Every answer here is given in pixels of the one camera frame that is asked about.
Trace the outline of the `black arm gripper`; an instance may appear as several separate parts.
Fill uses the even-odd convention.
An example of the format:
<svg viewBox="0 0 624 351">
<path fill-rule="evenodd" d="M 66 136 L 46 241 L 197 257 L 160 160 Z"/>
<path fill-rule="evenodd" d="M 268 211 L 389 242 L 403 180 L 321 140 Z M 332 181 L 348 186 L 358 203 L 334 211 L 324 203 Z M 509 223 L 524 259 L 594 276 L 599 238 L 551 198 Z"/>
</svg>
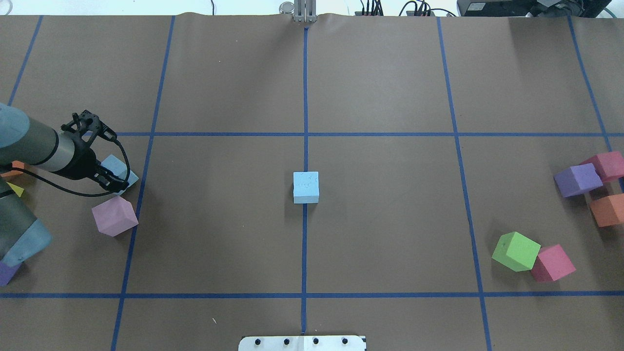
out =
<svg viewBox="0 0 624 351">
<path fill-rule="evenodd" d="M 117 142 L 117 133 L 107 126 L 99 116 L 84 110 L 82 113 L 73 113 L 72 121 L 61 126 L 62 137 L 68 137 L 74 146 L 72 157 L 64 168 L 60 169 L 62 177 L 71 180 L 89 178 L 110 193 L 125 190 L 129 183 L 126 178 L 121 180 L 112 171 L 102 166 L 98 161 L 92 144 L 97 137 L 107 142 Z"/>
</svg>

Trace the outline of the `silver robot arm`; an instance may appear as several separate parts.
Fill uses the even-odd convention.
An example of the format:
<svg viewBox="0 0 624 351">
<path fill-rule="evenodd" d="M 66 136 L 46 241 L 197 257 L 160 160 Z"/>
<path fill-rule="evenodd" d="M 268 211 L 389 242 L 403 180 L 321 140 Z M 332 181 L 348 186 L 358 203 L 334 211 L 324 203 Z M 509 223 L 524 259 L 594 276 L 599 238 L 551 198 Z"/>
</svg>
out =
<svg viewBox="0 0 624 351">
<path fill-rule="evenodd" d="M 88 178 L 103 189 L 100 197 L 129 187 L 131 165 L 117 134 L 87 110 L 73 113 L 59 130 L 29 117 L 22 110 L 0 107 L 1 173 L 27 174 L 65 193 L 71 191 L 32 171 L 37 168 L 69 180 Z M 121 151 L 126 171 L 123 178 L 102 165 L 92 149 L 96 138 L 114 143 Z M 1 262 L 8 267 L 22 264 L 51 243 L 52 235 L 22 202 L 6 180 L 1 182 Z"/>
</svg>

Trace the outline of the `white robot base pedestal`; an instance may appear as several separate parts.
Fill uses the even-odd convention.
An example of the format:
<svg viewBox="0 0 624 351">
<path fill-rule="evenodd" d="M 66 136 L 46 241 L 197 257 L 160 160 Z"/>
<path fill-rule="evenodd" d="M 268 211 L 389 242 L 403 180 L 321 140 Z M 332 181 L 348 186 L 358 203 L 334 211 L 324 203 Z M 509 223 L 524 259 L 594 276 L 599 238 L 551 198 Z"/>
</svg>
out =
<svg viewBox="0 0 624 351">
<path fill-rule="evenodd" d="M 239 351 L 366 351 L 365 337 L 358 335 L 293 335 L 244 337 Z"/>
</svg>

